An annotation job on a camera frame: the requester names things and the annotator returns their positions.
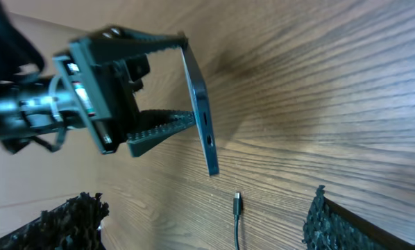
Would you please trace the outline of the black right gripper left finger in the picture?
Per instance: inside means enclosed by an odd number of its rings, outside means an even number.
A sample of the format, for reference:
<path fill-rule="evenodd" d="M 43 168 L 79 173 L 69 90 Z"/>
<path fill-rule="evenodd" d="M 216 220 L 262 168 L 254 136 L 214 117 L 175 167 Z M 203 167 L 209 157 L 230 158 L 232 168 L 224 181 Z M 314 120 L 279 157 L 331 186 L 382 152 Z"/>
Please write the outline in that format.
<path fill-rule="evenodd" d="M 0 237 L 0 250 L 102 250 L 101 222 L 109 204 L 82 192 L 37 219 Z"/>

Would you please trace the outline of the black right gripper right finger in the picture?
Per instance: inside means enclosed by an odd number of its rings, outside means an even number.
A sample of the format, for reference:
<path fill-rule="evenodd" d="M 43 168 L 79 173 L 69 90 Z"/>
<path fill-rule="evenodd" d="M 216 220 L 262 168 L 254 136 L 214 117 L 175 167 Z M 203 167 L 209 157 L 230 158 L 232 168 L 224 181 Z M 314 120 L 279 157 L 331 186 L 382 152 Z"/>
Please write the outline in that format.
<path fill-rule="evenodd" d="M 303 222 L 302 243 L 308 250 L 415 250 L 415 244 L 328 199 L 324 185 L 316 189 Z"/>

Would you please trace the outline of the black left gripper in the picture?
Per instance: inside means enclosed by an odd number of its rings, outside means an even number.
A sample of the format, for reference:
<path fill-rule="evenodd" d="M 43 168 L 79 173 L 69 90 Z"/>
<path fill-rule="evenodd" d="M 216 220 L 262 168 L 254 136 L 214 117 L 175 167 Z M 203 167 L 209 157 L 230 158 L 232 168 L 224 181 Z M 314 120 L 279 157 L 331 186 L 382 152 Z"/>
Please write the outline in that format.
<path fill-rule="evenodd" d="M 196 124 L 191 111 L 139 111 L 133 83 L 150 72 L 146 54 L 185 48 L 184 33 L 156 35 L 107 26 L 73 40 L 53 57 L 62 83 L 102 154 L 127 143 L 140 157 L 162 141 Z"/>

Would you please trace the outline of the blue Galaxy smartphone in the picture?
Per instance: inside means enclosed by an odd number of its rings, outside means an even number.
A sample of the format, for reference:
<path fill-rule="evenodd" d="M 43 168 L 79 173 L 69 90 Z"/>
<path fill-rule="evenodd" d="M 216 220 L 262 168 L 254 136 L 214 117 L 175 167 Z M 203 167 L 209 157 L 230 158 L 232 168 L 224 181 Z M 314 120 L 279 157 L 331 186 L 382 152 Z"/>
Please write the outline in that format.
<path fill-rule="evenodd" d="M 189 45 L 181 49 L 187 87 L 209 176 L 219 173 L 217 148 L 205 80 Z"/>

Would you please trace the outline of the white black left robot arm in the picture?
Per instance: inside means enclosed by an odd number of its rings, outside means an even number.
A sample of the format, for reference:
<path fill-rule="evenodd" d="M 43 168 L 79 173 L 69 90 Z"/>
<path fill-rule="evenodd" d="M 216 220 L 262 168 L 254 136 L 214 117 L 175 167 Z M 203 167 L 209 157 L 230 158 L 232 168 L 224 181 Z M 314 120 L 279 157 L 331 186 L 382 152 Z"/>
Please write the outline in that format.
<path fill-rule="evenodd" d="M 140 110 L 136 103 L 151 70 L 148 55 L 165 49 L 182 51 L 191 111 Z M 53 62 L 57 74 L 43 76 L 43 57 L 0 3 L 0 143 L 11 153 L 31 143 L 59 151 L 68 131 L 85 128 L 101 153 L 127 144 L 138 157 L 201 118 L 205 82 L 184 34 L 107 26 L 71 40 Z"/>

